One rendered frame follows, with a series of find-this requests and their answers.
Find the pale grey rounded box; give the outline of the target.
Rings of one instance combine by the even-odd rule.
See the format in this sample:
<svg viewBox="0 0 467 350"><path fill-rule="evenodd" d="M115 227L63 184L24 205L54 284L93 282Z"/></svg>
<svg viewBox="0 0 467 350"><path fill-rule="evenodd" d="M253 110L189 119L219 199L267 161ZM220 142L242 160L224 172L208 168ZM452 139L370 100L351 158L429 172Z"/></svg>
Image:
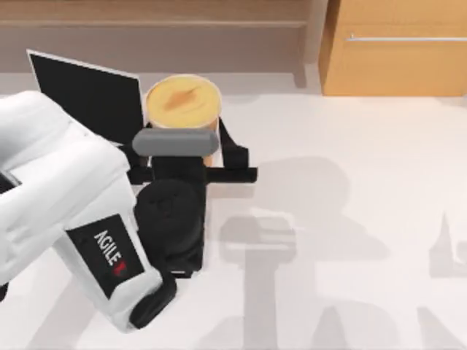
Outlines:
<svg viewBox="0 0 467 350"><path fill-rule="evenodd" d="M145 157L205 157L219 144L214 131L191 128L145 128L132 141L136 154Z"/></svg>

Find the wooden open shelf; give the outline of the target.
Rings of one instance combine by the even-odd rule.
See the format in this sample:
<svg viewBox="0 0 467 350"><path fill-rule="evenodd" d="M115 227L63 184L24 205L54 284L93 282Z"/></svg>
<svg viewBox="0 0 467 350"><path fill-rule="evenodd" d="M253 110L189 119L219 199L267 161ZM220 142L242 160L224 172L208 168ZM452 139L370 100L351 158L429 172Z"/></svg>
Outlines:
<svg viewBox="0 0 467 350"><path fill-rule="evenodd" d="M133 72L290 72L317 59L328 0L0 0L0 71L26 50Z"/></svg>

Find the white framed blackboard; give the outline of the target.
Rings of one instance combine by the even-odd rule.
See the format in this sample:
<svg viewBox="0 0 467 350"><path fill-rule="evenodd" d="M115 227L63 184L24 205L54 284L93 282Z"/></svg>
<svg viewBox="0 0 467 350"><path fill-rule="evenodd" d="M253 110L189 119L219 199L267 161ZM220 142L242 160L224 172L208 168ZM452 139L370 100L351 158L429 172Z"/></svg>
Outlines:
<svg viewBox="0 0 467 350"><path fill-rule="evenodd" d="M26 50L38 87L94 133L128 144L145 126L137 75Z"/></svg>

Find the yellow round cup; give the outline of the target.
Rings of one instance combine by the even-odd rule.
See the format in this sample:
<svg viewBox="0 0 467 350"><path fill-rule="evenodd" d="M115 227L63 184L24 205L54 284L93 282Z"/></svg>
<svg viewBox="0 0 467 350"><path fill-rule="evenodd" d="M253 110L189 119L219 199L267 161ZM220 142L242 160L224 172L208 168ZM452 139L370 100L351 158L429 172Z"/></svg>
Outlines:
<svg viewBox="0 0 467 350"><path fill-rule="evenodd" d="M147 120L154 127L216 131L222 96L216 84L205 77L175 74L151 87L144 106Z"/></svg>

